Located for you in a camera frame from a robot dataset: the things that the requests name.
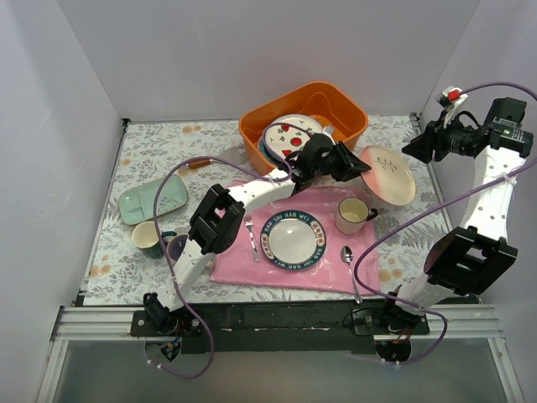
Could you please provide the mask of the pink bottom plate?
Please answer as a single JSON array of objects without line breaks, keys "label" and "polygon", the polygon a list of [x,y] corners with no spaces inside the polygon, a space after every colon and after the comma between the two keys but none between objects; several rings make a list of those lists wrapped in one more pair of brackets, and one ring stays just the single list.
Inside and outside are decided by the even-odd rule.
[{"label": "pink bottom plate", "polygon": [[405,206],[414,200],[414,177],[400,153],[369,145],[359,159],[370,166],[370,170],[362,173],[362,180],[379,199],[395,206]]}]

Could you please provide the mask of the white watermelon pattern plate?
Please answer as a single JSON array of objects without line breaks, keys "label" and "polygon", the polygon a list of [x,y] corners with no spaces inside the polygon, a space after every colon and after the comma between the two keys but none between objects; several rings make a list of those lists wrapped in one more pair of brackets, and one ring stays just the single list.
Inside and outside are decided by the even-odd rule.
[{"label": "white watermelon pattern plate", "polygon": [[276,136],[269,135],[265,140],[260,139],[258,149],[261,154],[273,165],[278,164],[279,160],[269,152],[271,149],[280,159],[285,160],[295,150],[290,143],[290,137],[283,134]]}]

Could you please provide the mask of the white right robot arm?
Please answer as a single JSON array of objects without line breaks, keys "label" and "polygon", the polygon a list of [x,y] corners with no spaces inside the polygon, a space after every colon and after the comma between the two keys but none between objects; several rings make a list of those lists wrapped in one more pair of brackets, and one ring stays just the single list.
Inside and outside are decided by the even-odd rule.
[{"label": "white right robot arm", "polygon": [[381,327],[399,333],[417,326],[425,310],[450,297],[479,295],[518,255],[508,244],[508,207],[533,135],[521,128],[526,104],[510,97],[493,101],[483,124],[465,126],[458,117],[440,117],[403,148],[428,163],[449,153],[474,159],[475,194],[468,199],[461,223],[436,242],[422,275],[391,292],[381,312]]}]

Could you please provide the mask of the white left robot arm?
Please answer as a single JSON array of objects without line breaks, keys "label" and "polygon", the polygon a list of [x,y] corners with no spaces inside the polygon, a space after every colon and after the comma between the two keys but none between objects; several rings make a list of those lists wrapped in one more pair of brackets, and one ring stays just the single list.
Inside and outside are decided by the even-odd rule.
[{"label": "white left robot arm", "polygon": [[176,311],[189,306],[186,294],[207,264],[235,242],[245,215],[291,198],[321,176],[347,182],[371,169],[343,142],[323,133],[312,134],[302,150],[275,159],[278,163],[267,175],[255,175],[253,181],[232,188],[216,184],[202,198],[190,218],[180,257],[167,261],[169,277],[143,297],[149,325],[159,335],[168,336],[180,325]]}]

